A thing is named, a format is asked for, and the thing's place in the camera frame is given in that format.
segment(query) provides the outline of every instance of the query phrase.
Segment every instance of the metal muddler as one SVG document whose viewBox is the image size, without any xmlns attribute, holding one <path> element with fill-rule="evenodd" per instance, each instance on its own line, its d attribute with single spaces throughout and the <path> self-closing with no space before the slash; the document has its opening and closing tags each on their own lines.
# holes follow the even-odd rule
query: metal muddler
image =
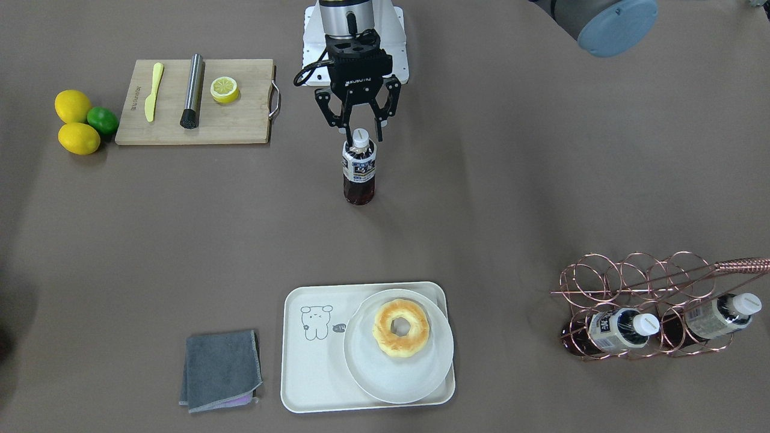
<svg viewBox="0 0 770 433">
<path fill-rule="evenodd" d="M 179 124 L 185 129 L 198 127 L 198 109 L 200 107 L 201 84 L 203 83 L 203 57 L 195 54 L 190 61 L 190 78 L 187 82 L 185 110 Z"/>
</svg>

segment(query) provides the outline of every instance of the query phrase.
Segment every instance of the bottle label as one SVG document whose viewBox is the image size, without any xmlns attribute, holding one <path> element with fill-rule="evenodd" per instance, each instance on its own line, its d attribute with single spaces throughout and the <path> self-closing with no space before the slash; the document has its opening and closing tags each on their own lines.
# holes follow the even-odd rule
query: bottle label
<svg viewBox="0 0 770 433">
<path fill-rule="evenodd" d="M 377 145 L 372 154 L 364 159 L 354 159 L 348 152 L 345 152 L 345 146 L 342 149 L 342 173 L 350 182 L 364 183 L 374 177 L 375 159 L 377 158 Z"/>
<path fill-rule="evenodd" d="M 601 350 L 609 354 L 620 354 L 628 349 L 644 347 L 644 344 L 632 344 L 626 341 L 618 329 L 618 318 L 627 309 L 612 310 L 595 314 L 588 325 L 588 335 Z"/>
<path fill-rule="evenodd" d="M 685 322 L 687 322 L 687 328 L 690 332 L 700 338 L 711 340 L 731 332 L 740 331 L 748 326 L 748 323 L 740 325 L 728 322 L 717 309 L 717 301 L 714 299 L 687 312 Z"/>
</svg>

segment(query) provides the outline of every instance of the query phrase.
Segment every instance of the yellow lemon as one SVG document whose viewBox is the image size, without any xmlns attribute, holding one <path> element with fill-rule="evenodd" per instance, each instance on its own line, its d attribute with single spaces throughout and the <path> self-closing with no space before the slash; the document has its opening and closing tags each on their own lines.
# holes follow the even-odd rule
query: yellow lemon
<svg viewBox="0 0 770 433">
<path fill-rule="evenodd" d="M 102 138 L 96 129 L 85 123 L 67 123 L 59 130 L 59 143 L 78 155 L 94 153 L 101 142 Z"/>
<path fill-rule="evenodd" d="M 229 104 L 238 99 L 238 83 L 230 77 L 219 77 L 211 82 L 211 96 L 220 104 Z"/>
<path fill-rule="evenodd" d="M 56 95 L 54 107 L 64 123 L 82 123 L 89 114 L 91 101 L 83 92 L 70 89 Z"/>
</svg>

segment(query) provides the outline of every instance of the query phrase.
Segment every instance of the cartoon dog illustration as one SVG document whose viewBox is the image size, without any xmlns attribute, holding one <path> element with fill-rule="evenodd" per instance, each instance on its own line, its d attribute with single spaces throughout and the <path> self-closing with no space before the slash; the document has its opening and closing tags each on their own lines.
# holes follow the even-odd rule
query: cartoon dog illustration
<svg viewBox="0 0 770 433">
<path fill-rule="evenodd" d="M 329 322 L 332 320 L 331 305 L 323 307 L 302 307 L 302 325 L 308 341 L 323 340 L 329 335 Z"/>
</svg>

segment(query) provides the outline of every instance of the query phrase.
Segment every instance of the white tray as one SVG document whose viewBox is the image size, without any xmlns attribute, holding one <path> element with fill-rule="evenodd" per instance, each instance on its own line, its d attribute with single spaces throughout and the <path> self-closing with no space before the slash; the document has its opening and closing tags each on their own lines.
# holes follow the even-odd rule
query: white tray
<svg viewBox="0 0 770 433">
<path fill-rule="evenodd" d="M 444 291 L 429 281 L 299 287 L 292 290 L 283 307 L 281 401 L 286 409 L 301 414 L 400 408 L 443 404 L 452 398 L 454 365 L 436 391 L 409 404 L 390 404 L 372 398 L 350 376 L 343 355 L 343 329 L 347 321 L 370 295 L 395 288 L 414 290 L 424 295 L 447 315 Z"/>
</svg>

